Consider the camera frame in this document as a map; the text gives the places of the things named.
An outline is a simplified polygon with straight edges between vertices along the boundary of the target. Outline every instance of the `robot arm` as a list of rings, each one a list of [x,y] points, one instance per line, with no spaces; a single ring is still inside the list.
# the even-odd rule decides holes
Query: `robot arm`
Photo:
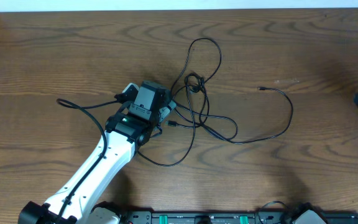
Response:
[[[150,81],[144,81],[139,87],[130,83],[127,88],[115,98],[122,106],[111,116],[105,127],[107,151],[96,167],[75,190],[64,209],[60,224],[65,223],[113,223],[119,218],[108,210],[95,209],[90,213],[112,178],[135,155],[139,147],[147,143],[152,132],[176,107],[172,101],[170,91],[164,86]],[[62,209],[67,196],[74,186],[101,156],[104,141],[100,139],[92,154],[77,170],[74,176],[43,205],[29,202],[19,215],[20,224],[55,223],[57,214]]]
[[[135,153],[135,143],[127,141],[127,137],[117,132],[106,132],[108,140],[108,150],[104,158],[94,168],[92,173],[76,190],[71,202],[66,206],[62,218],[68,219],[74,216],[76,223],[86,223],[89,214],[101,194],[104,192],[112,178],[117,172],[127,164]],[[103,148],[103,139],[96,146],[89,158],[78,169],[74,176],[53,196],[48,198],[45,203],[49,204],[48,210],[58,214],[67,195],[71,192],[74,185],[84,175],[90,166],[99,157]]]

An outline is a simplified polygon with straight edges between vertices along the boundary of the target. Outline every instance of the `wooden table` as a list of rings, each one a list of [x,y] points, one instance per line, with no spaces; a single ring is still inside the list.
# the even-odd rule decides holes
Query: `wooden table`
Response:
[[[0,13],[0,223],[54,194],[99,140],[89,118],[56,98],[92,105],[130,82],[170,86],[198,37],[223,53],[206,85],[211,113],[234,118],[238,140],[268,136],[286,125],[289,106],[256,87],[279,88],[295,107],[290,129],[246,145],[197,129],[179,166],[135,156],[101,200],[157,211],[254,210],[272,200],[358,211],[358,9]],[[217,62],[214,45],[198,43],[188,71],[207,77]],[[201,95],[192,99],[199,108]],[[117,107],[91,112],[104,123]],[[174,162],[190,140],[190,129],[163,126],[141,150]]]

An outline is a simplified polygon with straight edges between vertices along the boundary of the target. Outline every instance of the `green terminal block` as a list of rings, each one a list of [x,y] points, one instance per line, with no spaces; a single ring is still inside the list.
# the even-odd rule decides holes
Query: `green terminal block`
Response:
[[[168,215],[160,215],[160,224],[168,224]]]
[[[249,224],[247,216],[240,216],[240,224]]]

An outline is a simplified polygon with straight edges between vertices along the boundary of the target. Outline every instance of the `white wall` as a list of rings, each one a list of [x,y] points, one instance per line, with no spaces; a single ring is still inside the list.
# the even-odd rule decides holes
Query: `white wall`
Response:
[[[0,12],[358,7],[358,0],[0,0]]]

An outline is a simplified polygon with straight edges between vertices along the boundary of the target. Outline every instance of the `black cable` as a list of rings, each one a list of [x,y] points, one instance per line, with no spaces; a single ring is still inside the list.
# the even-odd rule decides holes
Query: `black cable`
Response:
[[[155,133],[155,134],[153,134],[152,136],[150,136],[150,138],[155,138],[155,137],[157,137],[157,136],[162,135],[162,128],[161,128],[161,126],[160,126],[160,125],[157,125],[156,128],[157,128],[158,130],[160,130],[160,131],[159,131],[158,133]]]
[[[219,63],[218,63],[218,66],[216,67],[215,71],[212,73],[212,75],[210,75],[206,80],[204,80],[203,77],[200,77],[199,75],[195,74],[195,73],[191,73],[189,75],[187,75],[185,77],[185,85],[180,87],[175,93],[173,93],[173,88],[175,87],[175,85],[177,84],[177,82],[179,81],[179,79],[183,76],[186,68],[187,68],[187,65],[188,65],[188,61],[189,61],[189,57],[190,57],[190,51],[191,51],[191,47],[193,46],[193,44],[199,40],[208,40],[210,42],[212,42],[216,48],[218,49],[219,51]],[[229,142],[229,143],[232,143],[232,144],[247,144],[247,143],[252,143],[252,142],[257,142],[257,141],[264,141],[264,140],[268,140],[268,139],[272,139],[272,138],[276,138],[280,135],[282,135],[285,131],[287,131],[287,129],[290,127],[291,125],[291,121],[292,121],[292,116],[293,116],[293,105],[292,105],[292,102],[291,100],[289,99],[289,97],[281,90],[278,90],[278,89],[275,89],[275,88],[266,88],[266,87],[258,87],[258,90],[272,90],[272,91],[277,91],[279,92],[280,94],[282,94],[289,102],[290,106],[291,106],[291,113],[290,113],[290,118],[289,118],[289,121],[288,121],[288,124],[287,126],[285,127],[285,129],[283,131],[281,131],[280,133],[278,134],[275,134],[273,136],[269,136],[269,137],[266,137],[266,138],[260,138],[260,139],[253,139],[253,140],[247,140],[247,141],[233,141],[233,139],[237,136],[238,134],[238,126],[237,126],[237,123],[229,118],[229,117],[226,117],[226,116],[218,116],[218,115],[210,115],[209,114],[209,99],[208,99],[208,95],[207,95],[207,91],[206,91],[206,87],[205,87],[205,83],[208,82],[208,80],[210,80],[215,74],[216,72],[218,71],[219,67],[221,66],[221,62],[222,62],[222,52],[221,52],[221,49],[218,45],[218,43],[216,43],[213,39],[210,39],[210,38],[199,38],[199,39],[196,39],[194,40],[190,46],[189,46],[189,49],[187,51],[187,57],[186,57],[186,61],[185,61],[185,66],[183,67],[182,71],[180,72],[178,78],[173,82],[173,85],[171,87],[171,94],[172,94],[172,100],[177,104],[177,108],[181,108],[187,112],[190,112],[191,114],[191,120],[185,118],[181,113],[179,113],[179,111],[177,110],[177,108],[175,108],[175,112],[177,113],[177,115],[179,115],[180,118],[182,118],[183,120],[185,120],[186,122],[189,122],[192,124],[192,126],[187,126],[187,125],[184,125],[184,124],[178,124],[176,123],[175,121],[167,121],[168,123],[171,123],[173,125],[170,125],[170,126],[179,126],[179,127],[182,127],[182,128],[193,128],[193,137],[192,137],[192,140],[191,140],[191,143],[190,143],[190,147],[188,148],[186,154],[176,163],[174,164],[170,164],[170,165],[167,165],[167,164],[160,164],[158,162],[155,162],[151,159],[149,159],[148,157],[146,157],[145,155],[143,155],[141,152],[138,151],[139,155],[142,156],[144,159],[148,160],[149,162],[155,164],[155,165],[158,165],[158,166],[164,166],[164,167],[170,167],[170,166],[175,166],[177,164],[179,164],[181,161],[183,161],[186,156],[188,155],[188,153],[190,152],[191,150],[191,147],[193,146],[193,142],[194,142],[194,138],[195,138],[195,129],[196,128],[199,128],[199,127],[202,127],[204,128],[204,130],[212,135],[212,137],[214,138],[217,138],[217,139],[220,139],[222,141],[226,141],[226,142]],[[193,84],[190,84],[190,81],[189,79],[192,78],[192,79],[195,79],[196,81],[196,85],[193,85]],[[176,95],[182,90],[186,88],[186,97],[187,97],[187,102],[188,102],[188,105],[189,107],[187,108],[186,106],[183,106],[181,104],[179,104],[178,102],[175,101],[175,97]],[[196,112],[196,111],[193,111],[191,109],[191,103],[190,103],[190,99],[189,99],[189,96],[188,96],[188,92],[191,91],[193,93],[197,93],[197,92],[202,92],[202,94],[204,94],[204,102],[203,102],[203,105],[202,105],[202,108],[200,110],[200,112]],[[195,121],[194,119],[194,114],[197,114],[198,115],[198,122]],[[233,134],[233,136],[227,138],[227,137],[224,137],[222,134],[220,134],[219,132],[217,132],[216,130],[214,130],[213,128],[205,125],[205,122],[208,118],[217,118],[217,119],[226,119],[228,121],[230,121],[231,123],[233,123],[233,125],[235,126],[236,128],[236,132]]]
[[[90,117],[92,119],[92,121],[97,125],[98,129],[100,130],[100,133],[102,134],[102,138],[103,138],[103,150],[102,153],[99,155],[99,157],[97,158],[97,160],[93,163],[93,165],[86,171],[86,173],[84,174],[84,176],[77,182],[77,184],[73,187],[73,189],[71,190],[71,192],[67,195],[67,197],[65,198],[65,201],[63,202],[63,205],[59,211],[59,214],[57,215],[56,218],[56,224],[58,224],[60,222],[60,219],[62,218],[62,215],[66,209],[66,206],[70,203],[71,198],[73,197],[75,191],[77,190],[77,188],[82,184],[82,182],[84,182],[84,180],[87,178],[87,176],[89,176],[89,174],[92,172],[92,170],[98,165],[98,163],[100,162],[100,160],[104,157],[104,155],[106,154],[107,151],[107,138],[106,138],[106,134],[104,133],[104,129],[102,128],[102,126],[100,125],[100,123],[98,122],[98,120],[96,120],[96,118],[90,114],[89,112],[87,112],[83,107],[80,107],[78,105],[76,105],[75,103],[72,103],[68,100],[63,100],[63,99],[57,99],[56,102],[59,105],[68,107],[71,106],[69,108],[73,108],[73,109],[78,109],[82,112],[84,112],[84,114],[86,114],[88,117]]]
[[[57,102],[59,105],[61,106],[64,106],[66,108],[71,108],[71,109],[77,109],[75,108],[74,106],[70,106],[66,103],[62,103],[60,101]],[[113,104],[113,103],[118,103],[117,100],[114,100],[114,101],[110,101],[110,102],[105,102],[105,103],[101,103],[99,105],[93,105],[93,106],[82,106],[83,109],[93,109],[93,108],[98,108],[98,107],[101,107],[101,106],[106,106],[106,105],[109,105],[109,104]]]
[[[273,202],[269,202],[269,203],[266,203],[264,206],[262,206],[262,208],[258,209],[258,211],[255,213],[255,219],[256,217],[258,217],[259,219],[259,222],[261,222],[261,224],[265,224],[264,222],[262,222],[262,220],[260,219],[260,216],[259,216],[259,212],[261,211],[261,209],[264,209],[264,208],[267,208],[271,205],[274,205],[274,204],[277,204],[279,203],[280,205],[283,205],[283,207],[288,210],[288,206],[284,204],[284,202],[281,202],[281,201],[273,201]]]

